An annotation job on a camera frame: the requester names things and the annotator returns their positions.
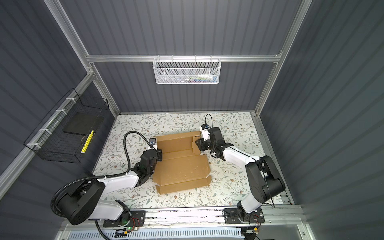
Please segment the brown cardboard box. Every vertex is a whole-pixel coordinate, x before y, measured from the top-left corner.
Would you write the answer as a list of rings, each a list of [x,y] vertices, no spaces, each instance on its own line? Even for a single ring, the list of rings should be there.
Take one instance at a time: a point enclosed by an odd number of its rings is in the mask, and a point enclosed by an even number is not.
[[[153,182],[160,195],[211,184],[209,160],[196,144],[200,138],[199,131],[156,137],[163,160],[156,165]]]

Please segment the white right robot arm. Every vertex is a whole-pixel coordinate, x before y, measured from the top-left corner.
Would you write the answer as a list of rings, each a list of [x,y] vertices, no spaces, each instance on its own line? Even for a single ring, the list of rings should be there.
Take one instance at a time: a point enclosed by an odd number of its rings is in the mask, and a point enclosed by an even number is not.
[[[200,151],[209,151],[213,158],[232,163],[246,171],[250,193],[237,204],[239,218],[253,214],[268,200],[286,190],[285,182],[269,156],[257,157],[227,143],[220,128],[200,126],[201,138],[195,143]]]

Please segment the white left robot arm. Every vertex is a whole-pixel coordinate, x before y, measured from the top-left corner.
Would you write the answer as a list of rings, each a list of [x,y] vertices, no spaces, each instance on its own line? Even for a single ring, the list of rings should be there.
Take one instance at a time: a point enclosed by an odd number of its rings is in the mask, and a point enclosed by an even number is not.
[[[91,176],[66,184],[54,194],[51,210],[72,225],[88,220],[109,220],[124,226],[129,222],[129,208],[122,201],[110,202],[103,200],[102,196],[141,186],[154,174],[156,164],[162,160],[162,150],[149,149],[143,152],[140,162],[129,172],[112,177]]]

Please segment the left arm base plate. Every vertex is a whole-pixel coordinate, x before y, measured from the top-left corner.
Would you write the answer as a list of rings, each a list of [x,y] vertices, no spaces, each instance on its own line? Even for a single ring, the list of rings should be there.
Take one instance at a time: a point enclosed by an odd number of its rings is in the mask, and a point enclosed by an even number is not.
[[[105,220],[103,223],[104,228],[138,228],[144,225],[146,218],[146,211],[130,211],[123,212],[122,215],[115,221]]]

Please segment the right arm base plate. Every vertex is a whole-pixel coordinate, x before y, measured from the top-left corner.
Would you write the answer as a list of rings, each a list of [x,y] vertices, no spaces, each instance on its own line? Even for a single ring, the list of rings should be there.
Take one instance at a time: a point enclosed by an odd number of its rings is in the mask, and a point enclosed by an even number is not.
[[[263,224],[265,218],[262,208],[257,208],[251,213],[243,212],[235,208],[225,208],[222,210],[225,223],[233,224]]]

